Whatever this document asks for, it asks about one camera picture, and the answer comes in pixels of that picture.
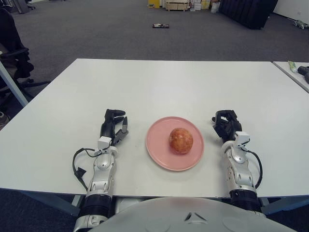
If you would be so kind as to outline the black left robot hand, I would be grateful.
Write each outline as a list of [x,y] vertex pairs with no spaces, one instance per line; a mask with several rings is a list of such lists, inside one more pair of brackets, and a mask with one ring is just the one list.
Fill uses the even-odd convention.
[[[107,109],[105,113],[105,121],[101,125],[100,137],[111,138],[111,146],[115,146],[128,135],[128,119],[125,116],[126,112],[123,110]],[[122,128],[115,132],[115,126],[122,123]]]

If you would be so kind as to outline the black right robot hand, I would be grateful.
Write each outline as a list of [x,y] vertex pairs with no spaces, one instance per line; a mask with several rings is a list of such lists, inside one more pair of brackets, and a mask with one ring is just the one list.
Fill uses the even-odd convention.
[[236,132],[242,131],[242,126],[234,110],[217,111],[212,121],[213,128],[223,143],[234,141]]

